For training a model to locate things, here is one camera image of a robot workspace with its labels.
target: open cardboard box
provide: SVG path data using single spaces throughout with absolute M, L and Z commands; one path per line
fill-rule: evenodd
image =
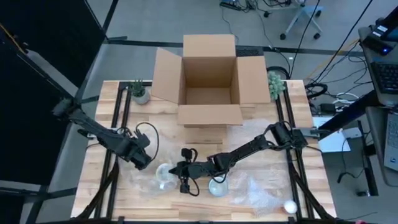
M 240 104 L 271 101 L 264 57 L 236 57 L 233 35 L 185 35 L 183 57 L 158 48 L 152 95 L 186 126 L 242 124 Z

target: succulent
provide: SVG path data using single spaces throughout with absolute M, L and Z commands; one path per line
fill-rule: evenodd
M 279 94 L 285 90 L 283 81 L 280 79 L 280 75 L 273 71 L 268 72 L 268 85 L 269 93 L 271 94 L 271 99 L 276 100 Z
M 131 94 L 135 97 L 142 97 L 145 94 L 145 87 L 142 85 L 142 80 L 135 80 L 131 83 Z

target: ping pong ball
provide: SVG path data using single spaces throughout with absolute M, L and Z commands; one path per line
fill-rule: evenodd
M 285 211 L 289 214 L 297 212 L 297 205 L 294 201 L 288 200 L 284 203 Z

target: small potted plant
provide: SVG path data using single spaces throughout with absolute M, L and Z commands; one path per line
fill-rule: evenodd
M 278 99 L 279 94 L 285 90 L 285 86 L 283 81 L 280 79 L 280 75 L 273 71 L 268 72 L 268 85 L 272 100 Z
M 144 105 L 150 100 L 150 94 L 142 85 L 142 80 L 135 80 L 131 87 L 131 97 L 137 104 Z

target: wooden table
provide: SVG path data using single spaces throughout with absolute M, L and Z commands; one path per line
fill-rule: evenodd
M 301 80 L 289 80 L 287 84 L 296 126 L 312 127 L 312 116 L 308 107 L 303 82 Z M 119 81 L 106 81 L 103 83 L 95 119 L 106 127 L 111 126 L 118 85 Z M 124 95 L 121 103 L 118 127 L 121 125 L 125 97 Z M 283 99 L 282 107 L 284 108 L 285 118 L 287 118 Z M 279 120 L 275 103 L 242 105 L 241 108 L 244 120 L 248 122 L 250 119 L 265 119 L 270 123 L 275 123 Z M 162 153 L 166 152 L 169 153 L 167 156 L 170 156 L 171 152 L 174 160 L 182 160 L 180 149 L 183 147 L 196 148 L 199 152 L 198 161 L 204 161 L 206 156 L 218 152 L 232 150 L 227 128 L 184 128 L 177 125 L 176 112 L 176 104 L 159 98 L 152 97 L 151 101 L 144 106 L 138 106 L 131 102 L 127 126 L 130 129 L 134 129 L 135 125 L 141 121 L 148 121 L 156 126 L 159 130 L 161 141 L 166 139 L 163 143 L 164 145 L 160 143 L 158 158 L 164 157 L 166 154 L 162 156 Z M 148 134 L 153 132 L 150 127 L 144 126 L 142 126 L 142 131 Z M 273 141 L 271 134 L 267 135 L 266 138 Z M 316 141 L 308 141 L 311 146 L 318 147 Z M 93 146 L 87 150 L 72 217 L 77 216 L 88 205 L 98 190 L 105 152 L 106 150 L 101 146 Z M 302 155 L 310 190 L 327 212 L 335 216 L 333 199 L 321 154 L 313 149 L 305 148 Z M 154 167 L 157 167 L 157 165 L 153 164 L 151 168 L 145 171 L 148 174 L 154 172 Z M 258 152 L 239 162 L 232 170 L 253 174 L 257 183 L 267 192 L 283 193 L 283 198 L 291 198 L 285 152 Z M 267 215 L 257 217 L 252 208 L 232 204 L 231 197 L 239 192 L 244 192 L 242 189 L 234 189 L 232 187 L 230 194 L 226 197 L 216 198 L 211 196 L 207 190 L 208 180 L 209 178 L 198 179 L 201 189 L 201 194 L 198 197 L 180 194 L 178 187 L 168 194 L 147 197 L 136 189 L 126 176 L 121 175 L 114 204 L 113 220 L 117 220 L 118 216 L 124 216 L 126 220 L 142 221 L 287 221 L 289 215 L 280 208 Z M 283 185 L 282 189 L 278 189 L 278 185 Z M 107 195 L 104 197 L 102 216 L 105 216 L 105 208 L 108 204 Z M 300 190 L 299 197 L 303 216 L 306 217 L 305 201 Z

